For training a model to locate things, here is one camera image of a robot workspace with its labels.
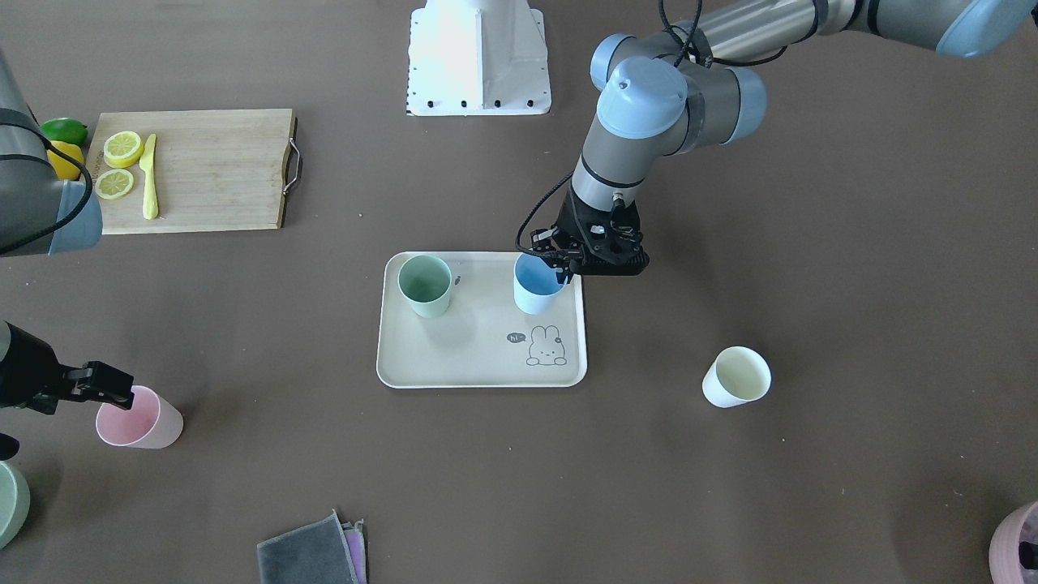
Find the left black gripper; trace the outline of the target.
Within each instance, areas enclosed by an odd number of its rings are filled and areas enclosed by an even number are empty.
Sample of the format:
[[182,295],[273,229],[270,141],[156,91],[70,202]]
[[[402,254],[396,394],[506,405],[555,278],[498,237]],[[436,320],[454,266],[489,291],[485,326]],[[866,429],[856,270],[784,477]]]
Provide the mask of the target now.
[[556,221],[530,231],[530,254],[567,286],[575,276],[638,276],[651,262],[644,248],[637,205],[614,200],[601,211],[590,207],[567,187]]

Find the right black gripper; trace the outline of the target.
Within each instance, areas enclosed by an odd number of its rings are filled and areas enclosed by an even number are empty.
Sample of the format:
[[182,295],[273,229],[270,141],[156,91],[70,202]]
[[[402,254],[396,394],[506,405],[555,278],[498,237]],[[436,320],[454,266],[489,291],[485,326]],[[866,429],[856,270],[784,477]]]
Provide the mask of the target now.
[[[57,361],[52,347],[11,323],[2,323],[1,406],[56,413],[59,402],[112,404],[130,410],[134,376],[99,361],[78,369]],[[21,443],[0,435],[0,461],[15,457]]]

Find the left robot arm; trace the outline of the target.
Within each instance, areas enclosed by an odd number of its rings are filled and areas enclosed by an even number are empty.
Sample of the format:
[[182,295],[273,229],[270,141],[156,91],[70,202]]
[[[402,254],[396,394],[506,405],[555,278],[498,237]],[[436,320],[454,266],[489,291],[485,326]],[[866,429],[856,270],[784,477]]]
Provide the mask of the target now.
[[767,110],[755,67],[814,36],[852,30],[972,58],[1005,43],[1034,1],[740,1],[594,50],[596,114],[550,228],[518,243],[517,273],[549,286],[574,276],[637,276],[649,265],[637,193],[660,157],[748,137]]

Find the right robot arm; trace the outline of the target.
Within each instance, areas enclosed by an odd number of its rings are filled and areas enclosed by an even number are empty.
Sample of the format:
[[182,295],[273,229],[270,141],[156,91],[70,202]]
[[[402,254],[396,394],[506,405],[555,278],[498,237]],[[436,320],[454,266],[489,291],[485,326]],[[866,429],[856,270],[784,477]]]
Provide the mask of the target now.
[[[94,247],[101,210],[83,163],[59,152],[40,132],[1,60],[1,254],[55,255]],[[111,404],[130,410],[133,377],[107,363],[62,365],[49,344],[1,325],[1,406],[55,414],[59,402]]]

